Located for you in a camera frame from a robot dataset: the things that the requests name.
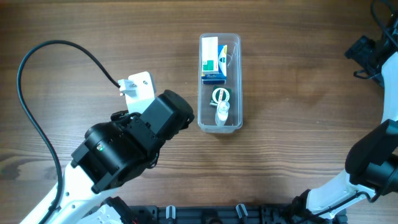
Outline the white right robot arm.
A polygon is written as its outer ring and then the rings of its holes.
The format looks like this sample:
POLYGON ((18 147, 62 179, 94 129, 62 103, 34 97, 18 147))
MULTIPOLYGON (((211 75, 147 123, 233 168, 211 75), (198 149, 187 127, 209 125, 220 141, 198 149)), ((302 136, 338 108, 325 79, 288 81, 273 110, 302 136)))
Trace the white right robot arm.
POLYGON ((349 151, 345 168, 316 189, 295 197, 284 210, 287 223, 335 223, 346 208, 397 191, 397 9, 383 2, 391 15, 383 24, 370 6, 371 15, 382 31, 377 41, 362 36, 345 53, 361 66, 353 75, 374 80, 384 89, 381 123, 360 139, 349 151))

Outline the green Zam-Buk box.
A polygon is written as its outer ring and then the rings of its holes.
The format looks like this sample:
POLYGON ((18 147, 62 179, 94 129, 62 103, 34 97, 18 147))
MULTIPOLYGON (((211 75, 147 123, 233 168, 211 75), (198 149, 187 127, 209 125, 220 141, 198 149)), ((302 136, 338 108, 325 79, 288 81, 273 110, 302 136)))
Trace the green Zam-Buk box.
POLYGON ((214 86, 210 99, 210 106, 218 106, 221 101, 229 101, 231 98, 231 89, 220 86, 214 86))

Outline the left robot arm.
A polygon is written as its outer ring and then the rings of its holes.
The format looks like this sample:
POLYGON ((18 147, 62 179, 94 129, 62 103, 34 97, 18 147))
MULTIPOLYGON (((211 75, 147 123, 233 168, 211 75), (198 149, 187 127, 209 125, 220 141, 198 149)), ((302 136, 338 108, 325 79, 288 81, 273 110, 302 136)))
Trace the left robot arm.
POLYGON ((153 168, 160 149, 193 121, 192 107, 165 90, 142 112, 115 113, 87 130, 56 184, 23 223, 78 223, 124 183, 153 168))

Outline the white green medicine box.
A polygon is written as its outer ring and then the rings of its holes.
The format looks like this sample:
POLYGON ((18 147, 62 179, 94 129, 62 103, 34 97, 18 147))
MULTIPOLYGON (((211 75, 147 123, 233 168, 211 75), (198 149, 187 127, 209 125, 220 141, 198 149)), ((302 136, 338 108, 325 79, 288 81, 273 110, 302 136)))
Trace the white green medicine box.
POLYGON ((218 73, 218 38, 201 39, 201 72, 203 76, 218 73))

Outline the blue VapoDrops box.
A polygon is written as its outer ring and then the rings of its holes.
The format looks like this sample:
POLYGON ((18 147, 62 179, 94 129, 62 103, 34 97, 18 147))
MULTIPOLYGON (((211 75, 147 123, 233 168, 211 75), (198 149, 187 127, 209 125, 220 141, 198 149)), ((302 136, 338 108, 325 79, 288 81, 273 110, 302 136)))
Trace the blue VapoDrops box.
POLYGON ((218 74, 204 75, 201 80, 204 85, 225 84, 227 80, 227 45, 218 46, 218 74))

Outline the white calamine lotion bottle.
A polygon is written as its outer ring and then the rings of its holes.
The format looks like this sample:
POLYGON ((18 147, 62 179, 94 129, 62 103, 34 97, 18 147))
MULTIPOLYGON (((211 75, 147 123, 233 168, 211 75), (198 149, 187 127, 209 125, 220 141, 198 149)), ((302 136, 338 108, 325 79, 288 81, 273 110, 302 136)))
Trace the white calamine lotion bottle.
POLYGON ((229 115, 230 104, 227 101, 218 103, 215 113, 215 123, 217 126, 224 126, 229 115))

